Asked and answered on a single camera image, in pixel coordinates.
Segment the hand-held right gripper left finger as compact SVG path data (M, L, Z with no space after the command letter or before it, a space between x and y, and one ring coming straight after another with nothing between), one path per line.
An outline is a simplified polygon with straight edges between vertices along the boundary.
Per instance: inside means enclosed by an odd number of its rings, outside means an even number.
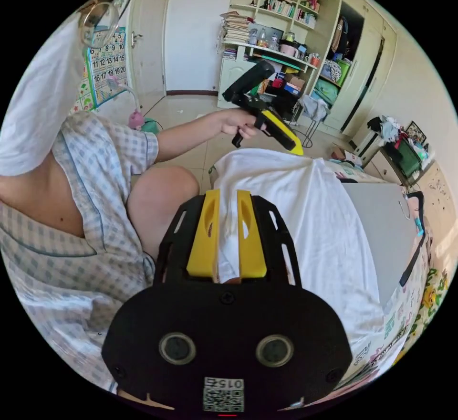
M220 191L209 190L203 198L187 273L191 277L217 277Z

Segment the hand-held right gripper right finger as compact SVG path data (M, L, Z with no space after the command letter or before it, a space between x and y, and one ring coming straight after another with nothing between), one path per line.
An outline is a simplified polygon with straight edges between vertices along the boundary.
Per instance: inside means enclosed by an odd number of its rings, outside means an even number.
M266 275L266 262L249 191L237 191L237 217L239 277L263 278Z

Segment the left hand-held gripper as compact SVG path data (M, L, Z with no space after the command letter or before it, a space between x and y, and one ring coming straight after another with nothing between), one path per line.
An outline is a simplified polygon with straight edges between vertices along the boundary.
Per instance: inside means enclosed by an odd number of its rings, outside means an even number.
M234 103L256 117L254 126L266 136L274 138L291 154L304 155L301 141L270 104L250 94L239 96Z

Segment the person's left hand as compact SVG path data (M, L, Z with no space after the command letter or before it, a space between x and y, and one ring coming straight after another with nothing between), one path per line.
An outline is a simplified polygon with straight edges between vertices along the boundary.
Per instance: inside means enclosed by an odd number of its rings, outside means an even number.
M223 134L232 136L240 134L243 139L249 139L258 132L254 126L256 117L245 110L231 108L218 111L217 114Z

